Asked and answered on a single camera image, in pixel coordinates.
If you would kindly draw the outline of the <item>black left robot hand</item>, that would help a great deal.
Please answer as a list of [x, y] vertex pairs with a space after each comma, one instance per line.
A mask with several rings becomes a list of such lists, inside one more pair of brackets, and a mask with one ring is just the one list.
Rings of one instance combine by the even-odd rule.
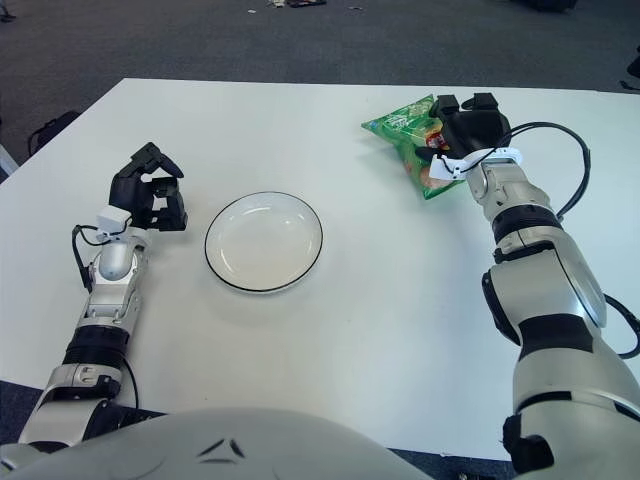
[[179, 188], [180, 167], [153, 142], [131, 156], [111, 182], [109, 204], [131, 214], [131, 226], [184, 231], [188, 215]]

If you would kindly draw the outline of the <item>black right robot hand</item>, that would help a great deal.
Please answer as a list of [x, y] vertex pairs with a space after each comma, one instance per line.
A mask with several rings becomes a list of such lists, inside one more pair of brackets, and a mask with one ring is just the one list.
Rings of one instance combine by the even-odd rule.
[[499, 146], [511, 128], [492, 93], [475, 93], [462, 105], [454, 95], [439, 95], [429, 116], [439, 119], [442, 127], [431, 144], [415, 148], [416, 155], [425, 161], [434, 154], [461, 159], [474, 151]]

